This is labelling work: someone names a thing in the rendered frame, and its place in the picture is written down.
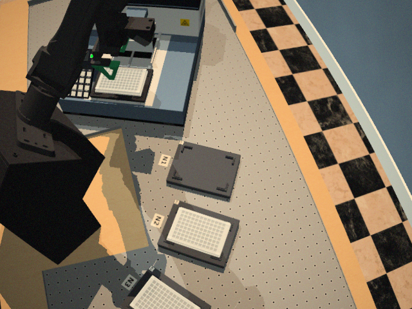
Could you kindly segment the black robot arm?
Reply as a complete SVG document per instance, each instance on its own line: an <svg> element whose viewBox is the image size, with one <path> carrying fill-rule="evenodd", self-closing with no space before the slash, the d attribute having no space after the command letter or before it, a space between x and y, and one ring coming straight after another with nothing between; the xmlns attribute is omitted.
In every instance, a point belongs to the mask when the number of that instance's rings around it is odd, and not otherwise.
<svg viewBox="0 0 412 309"><path fill-rule="evenodd" d="M121 48L127 37L149 45L155 36L155 19L121 13L129 0L71 0L56 34L41 46L26 75L27 92L15 91L15 144L51 156L54 152L51 116L60 98L69 94L83 67L94 24L104 30L107 47ZM129 33L127 33L129 32Z"/></svg>

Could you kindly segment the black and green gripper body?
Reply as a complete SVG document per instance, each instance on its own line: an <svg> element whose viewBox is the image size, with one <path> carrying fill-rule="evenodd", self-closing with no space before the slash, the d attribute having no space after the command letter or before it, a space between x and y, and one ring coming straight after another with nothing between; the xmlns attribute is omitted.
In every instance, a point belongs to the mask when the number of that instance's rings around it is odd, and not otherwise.
<svg viewBox="0 0 412 309"><path fill-rule="evenodd" d="M121 48L115 47L107 47L106 39L104 36L104 30L109 30L116 27L120 22L120 18L116 24L110 27L102 28L96 25L98 38L95 42L95 45L92 49L92 60L91 65L94 66L109 66L111 63L111 59L109 58L102 58L103 54L110 54L111 57L118 57L119 51Z"/></svg>

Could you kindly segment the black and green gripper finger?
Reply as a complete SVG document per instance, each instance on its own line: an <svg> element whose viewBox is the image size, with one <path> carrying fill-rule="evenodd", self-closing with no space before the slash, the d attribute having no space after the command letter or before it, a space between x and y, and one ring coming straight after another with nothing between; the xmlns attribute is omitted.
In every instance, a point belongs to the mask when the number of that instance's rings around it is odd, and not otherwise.
<svg viewBox="0 0 412 309"><path fill-rule="evenodd" d="M128 42L129 42L129 39L128 39ZM128 44L128 42L127 42L127 44ZM127 44L125 46L121 47L119 52L125 52Z"/></svg>
<svg viewBox="0 0 412 309"><path fill-rule="evenodd" d="M91 65L93 68L98 70L99 72L103 73L109 80L114 80L117 74L118 67L120 65L120 61L111 61L109 66L94 66ZM110 68L113 70L112 75L110 75L104 68Z"/></svg>

